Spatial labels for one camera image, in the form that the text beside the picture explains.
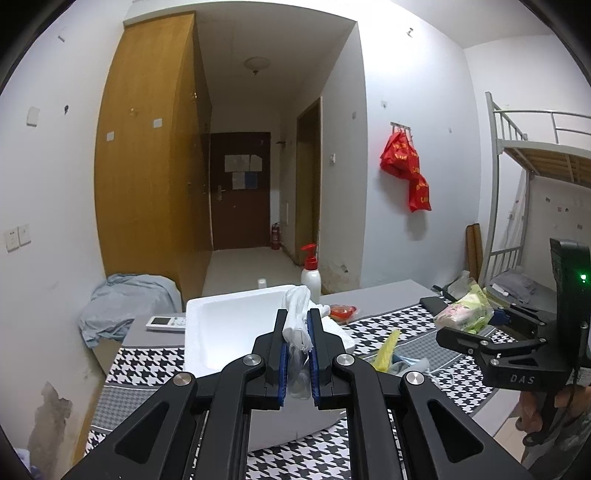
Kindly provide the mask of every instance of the wall stain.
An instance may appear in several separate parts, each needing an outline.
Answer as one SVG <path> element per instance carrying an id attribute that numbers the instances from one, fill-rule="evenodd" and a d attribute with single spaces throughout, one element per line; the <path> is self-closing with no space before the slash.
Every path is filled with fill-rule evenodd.
<path id="1" fill-rule="evenodd" d="M 66 419 L 72 413 L 72 402 L 60 398 L 49 382 L 41 390 L 41 395 L 43 405 L 35 412 L 35 426 L 29 437 L 28 449 L 31 452 L 31 464 L 45 478 L 52 478 L 58 450 L 64 440 Z"/>

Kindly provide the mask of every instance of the light switch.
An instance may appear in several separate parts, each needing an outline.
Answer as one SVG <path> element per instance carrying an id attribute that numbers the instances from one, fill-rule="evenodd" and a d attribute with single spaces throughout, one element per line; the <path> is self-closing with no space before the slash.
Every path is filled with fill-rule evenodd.
<path id="1" fill-rule="evenodd" d="M 19 247 L 18 231 L 16 228 L 13 228 L 12 230 L 6 230 L 4 232 L 4 242 L 6 243 L 6 250 L 9 252 L 12 252 Z"/>
<path id="2" fill-rule="evenodd" d="M 41 112 L 36 106 L 32 106 L 27 113 L 27 125 L 29 127 L 36 127 L 39 123 L 39 113 Z"/>
<path id="3" fill-rule="evenodd" d="M 31 243 L 31 234 L 29 233 L 29 224 L 26 223 L 25 225 L 20 225 L 18 227 L 18 242 L 21 245 L 30 244 Z"/>

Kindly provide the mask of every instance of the metal screw cap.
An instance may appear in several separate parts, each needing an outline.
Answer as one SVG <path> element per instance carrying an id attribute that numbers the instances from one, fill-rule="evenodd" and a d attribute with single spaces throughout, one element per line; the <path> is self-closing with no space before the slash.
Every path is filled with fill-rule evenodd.
<path id="1" fill-rule="evenodd" d="M 420 385 L 425 381 L 425 377 L 419 372 L 410 372 L 407 374 L 407 382 L 412 385 Z"/>
<path id="2" fill-rule="evenodd" d="M 339 365 L 343 365 L 343 367 L 348 367 L 349 365 L 353 365 L 353 362 L 355 362 L 355 357 L 353 355 L 349 355 L 348 353 L 342 353 L 336 358 L 336 362 Z"/>
<path id="3" fill-rule="evenodd" d="M 256 353 L 249 353 L 248 355 L 244 356 L 242 362 L 249 367 L 254 367 L 255 365 L 261 363 L 261 356 L 257 355 Z"/>
<path id="4" fill-rule="evenodd" d="M 173 378 L 173 382 L 175 385 L 179 387 L 184 387 L 185 385 L 189 385 L 191 383 L 191 374 L 187 372 L 180 372 L 176 374 Z"/>

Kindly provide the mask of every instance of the fire extinguisher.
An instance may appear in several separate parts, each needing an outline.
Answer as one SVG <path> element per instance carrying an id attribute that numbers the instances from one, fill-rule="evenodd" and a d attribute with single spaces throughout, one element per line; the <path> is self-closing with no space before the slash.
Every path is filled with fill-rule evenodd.
<path id="1" fill-rule="evenodd" d="M 271 248 L 273 250 L 279 250 L 281 246 L 279 238 L 280 238 L 281 229 L 279 227 L 279 223 L 273 223 L 271 225 Z"/>

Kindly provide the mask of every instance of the gray blanket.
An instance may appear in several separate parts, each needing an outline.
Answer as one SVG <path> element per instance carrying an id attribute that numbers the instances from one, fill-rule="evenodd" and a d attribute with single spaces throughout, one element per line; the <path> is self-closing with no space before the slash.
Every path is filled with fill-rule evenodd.
<path id="1" fill-rule="evenodd" d="M 111 275 L 92 293 L 80 315 L 82 338 L 89 348 L 100 338 L 123 341 L 138 315 L 183 311 L 174 282 L 159 275 Z"/>

